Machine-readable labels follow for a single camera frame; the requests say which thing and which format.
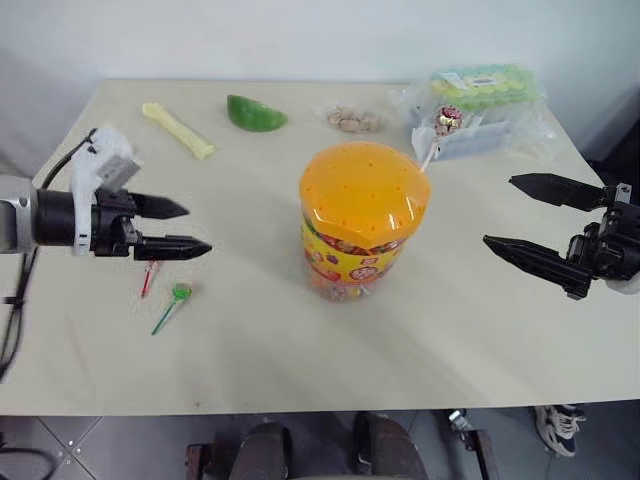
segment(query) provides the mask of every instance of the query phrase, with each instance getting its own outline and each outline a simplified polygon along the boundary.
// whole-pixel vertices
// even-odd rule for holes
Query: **cartoon label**
[[[384,275],[398,258],[404,243],[378,255],[340,252],[316,236],[302,220],[302,242],[307,262],[319,275],[332,282],[361,285]]]

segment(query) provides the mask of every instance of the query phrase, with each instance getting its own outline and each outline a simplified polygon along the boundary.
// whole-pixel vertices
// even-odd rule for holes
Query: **yellow container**
[[[405,154],[369,142],[318,153],[300,179],[311,284],[343,300],[369,293],[418,228],[431,188]]]

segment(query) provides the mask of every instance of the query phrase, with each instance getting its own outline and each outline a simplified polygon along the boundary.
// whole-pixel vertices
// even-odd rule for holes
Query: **plastic bag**
[[[391,92],[390,100],[423,166],[431,157],[483,154],[522,142],[553,142],[556,137],[544,120],[545,96],[535,76],[517,65],[440,70]],[[447,109],[453,116],[446,115]],[[446,131],[442,122],[449,122]]]

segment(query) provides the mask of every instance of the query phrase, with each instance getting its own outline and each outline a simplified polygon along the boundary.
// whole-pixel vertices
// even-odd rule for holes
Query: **table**
[[[326,301],[305,285],[298,179],[312,155],[368,139],[410,152],[399,125],[350,135],[316,111],[337,99],[385,111],[389,85],[111,80],[104,82],[43,172],[94,126],[122,131],[144,161],[128,184],[191,210],[145,234],[211,241],[218,253],[165,263],[139,298],[144,265],[43,248],[25,340],[0,412],[155,415],[341,409],[488,407],[640,396],[637,296],[595,282],[562,290],[496,257],[483,234],[564,251],[598,213],[527,198],[511,175],[553,172],[598,184],[553,117],[555,156],[532,149],[434,163],[421,228],[369,298]],[[281,130],[232,125],[228,93],[290,116]],[[205,161],[140,113],[158,101],[217,143]],[[52,188],[67,189],[69,170]],[[0,258],[2,292],[18,258]],[[196,286],[152,337],[176,279]]]

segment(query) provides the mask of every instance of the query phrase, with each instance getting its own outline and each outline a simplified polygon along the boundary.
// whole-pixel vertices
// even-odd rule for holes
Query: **gray floor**
[[[557,458],[538,439],[526,408],[478,409],[469,419],[492,439],[501,478],[517,480],[638,480],[640,402],[591,404],[578,434],[575,459]],[[479,479],[475,457],[443,429],[435,411],[386,412],[407,428],[431,480]],[[347,474],[353,413],[210,415],[184,417],[0,417],[9,446],[51,451],[55,480],[177,480],[185,478],[190,443],[216,440],[235,451],[246,432],[279,420],[292,432],[293,475]],[[40,478],[33,460],[0,457],[0,473],[11,480]]]

